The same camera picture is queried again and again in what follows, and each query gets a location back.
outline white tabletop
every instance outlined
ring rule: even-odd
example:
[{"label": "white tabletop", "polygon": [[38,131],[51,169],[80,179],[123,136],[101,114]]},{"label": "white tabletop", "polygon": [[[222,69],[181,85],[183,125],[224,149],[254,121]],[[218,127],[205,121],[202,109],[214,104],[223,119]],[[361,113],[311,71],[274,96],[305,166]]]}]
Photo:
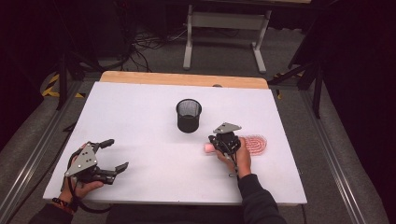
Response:
[{"label": "white tabletop", "polygon": [[[177,128],[176,105],[203,108],[195,133]],[[222,122],[236,135],[260,134],[267,148],[252,157],[252,172],[279,204],[306,203],[302,182],[270,90],[96,82],[44,193],[58,197],[67,162],[87,141],[115,139],[96,153],[101,169],[129,162],[113,185],[85,199],[99,203],[240,204],[236,179],[215,154],[204,152]]]}]

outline black mesh cup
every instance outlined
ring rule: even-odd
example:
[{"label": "black mesh cup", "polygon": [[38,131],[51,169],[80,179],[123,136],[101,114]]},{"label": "black mesh cup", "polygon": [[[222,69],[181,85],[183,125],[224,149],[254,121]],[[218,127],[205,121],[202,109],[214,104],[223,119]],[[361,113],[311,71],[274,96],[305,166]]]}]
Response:
[{"label": "black mesh cup", "polygon": [[193,133],[199,127],[199,116],[202,112],[201,105],[192,99],[180,101],[176,106],[177,127],[183,133]]}]

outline floor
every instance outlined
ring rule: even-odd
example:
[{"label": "floor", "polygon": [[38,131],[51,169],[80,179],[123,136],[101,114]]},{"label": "floor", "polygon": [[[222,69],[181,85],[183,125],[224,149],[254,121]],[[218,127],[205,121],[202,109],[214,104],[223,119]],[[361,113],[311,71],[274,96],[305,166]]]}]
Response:
[{"label": "floor", "polygon": [[[141,49],[148,61],[149,69],[160,73],[200,74],[238,77],[263,77],[267,80],[277,73],[288,71],[288,63],[304,38],[298,30],[269,29],[264,37],[262,57],[267,67],[266,74],[260,74],[249,46],[256,34],[242,31],[198,30],[193,34],[191,69],[182,69],[185,38],[184,34],[170,37],[169,43],[159,49]],[[132,57],[146,65],[142,56]],[[141,65],[129,61],[122,68],[125,71],[146,71]],[[49,78],[43,83],[47,86]],[[70,80],[70,91],[85,93],[86,97],[70,97],[63,110],[57,111],[58,99],[45,97],[41,106],[20,127],[0,154],[0,197],[4,200],[1,211],[29,195],[29,190],[43,176],[21,210],[10,223],[27,223],[45,204],[42,195],[47,186],[51,162],[56,160],[62,150],[67,133],[64,129],[78,121],[78,116],[89,97],[98,73],[89,73],[82,82]],[[276,105],[290,142],[292,154],[301,173],[308,204],[301,206],[279,206],[282,216],[288,223],[389,223],[381,199],[376,194],[369,177],[364,172],[356,153],[350,144],[332,101],[322,90],[320,119],[315,119],[310,108],[313,88],[298,91],[294,84],[297,77],[286,80],[279,86],[270,87],[276,99]],[[49,125],[56,123],[53,130]],[[41,150],[42,157],[31,157]],[[30,172],[23,167],[28,161],[35,160]],[[24,181],[18,182],[26,175]],[[94,207],[106,207],[106,204],[90,204]],[[180,212],[182,208],[166,206],[145,207],[136,205],[136,215],[131,222],[153,220],[163,211]],[[196,210],[201,216],[209,215],[204,210]],[[94,215],[81,209],[75,215],[73,223],[106,223],[107,214]],[[164,217],[161,222],[171,219]]]}]

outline dark background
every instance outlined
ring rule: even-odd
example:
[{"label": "dark background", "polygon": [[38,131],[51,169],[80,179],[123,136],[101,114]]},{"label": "dark background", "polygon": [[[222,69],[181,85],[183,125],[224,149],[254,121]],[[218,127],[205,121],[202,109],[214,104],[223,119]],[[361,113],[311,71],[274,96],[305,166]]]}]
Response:
[{"label": "dark background", "polygon": [[[125,31],[119,24],[117,9],[108,7],[110,1],[82,1],[80,5],[58,2],[61,11],[74,13],[74,21],[68,21],[71,25],[79,22],[69,34],[70,42],[66,41],[71,49],[93,61],[100,57],[117,58],[124,53]],[[143,21],[159,35],[167,35],[180,28],[187,12],[186,6],[159,4],[145,7],[131,3],[129,7],[136,21]],[[98,11],[106,11],[106,8],[111,11],[103,13],[112,23],[104,24],[101,29],[98,23],[103,23],[103,20],[89,18],[95,18],[95,12],[97,16]],[[140,16],[134,11],[137,8],[142,13]],[[285,15],[275,10],[270,26],[276,29],[301,28],[307,32],[306,40],[296,55],[297,64],[304,64],[325,53],[322,68],[332,102],[361,164],[383,200],[390,223],[395,223],[396,215],[392,213],[396,206],[394,7],[391,1],[344,0],[335,2],[331,8],[335,13],[320,16],[310,32],[307,31],[313,18],[298,12]],[[142,16],[147,17],[150,13],[164,20]],[[54,12],[43,11],[33,1],[8,1],[0,7],[0,148],[41,103],[40,85],[50,72],[56,70],[60,42],[54,37],[48,15],[54,16]],[[113,36],[115,41],[94,39],[95,34],[101,32],[118,35]],[[105,42],[115,44],[104,47]]]}]

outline table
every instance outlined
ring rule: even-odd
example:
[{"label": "table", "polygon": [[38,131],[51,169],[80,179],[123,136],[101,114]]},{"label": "table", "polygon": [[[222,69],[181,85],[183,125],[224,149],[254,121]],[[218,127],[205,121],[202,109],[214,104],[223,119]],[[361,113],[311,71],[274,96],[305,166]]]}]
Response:
[{"label": "table", "polygon": [[[176,104],[184,98],[203,106],[195,133],[177,128]],[[94,84],[43,198],[58,196],[67,161],[83,143],[114,138],[112,147],[96,153],[98,165],[113,169],[128,161],[129,167],[114,185],[92,192],[86,200],[240,204],[236,179],[228,177],[216,155],[204,153],[207,137],[223,121],[241,125],[237,135],[267,138],[267,149],[252,158],[252,171],[277,203],[306,203],[273,94],[264,79],[124,72],[105,72]]]}]

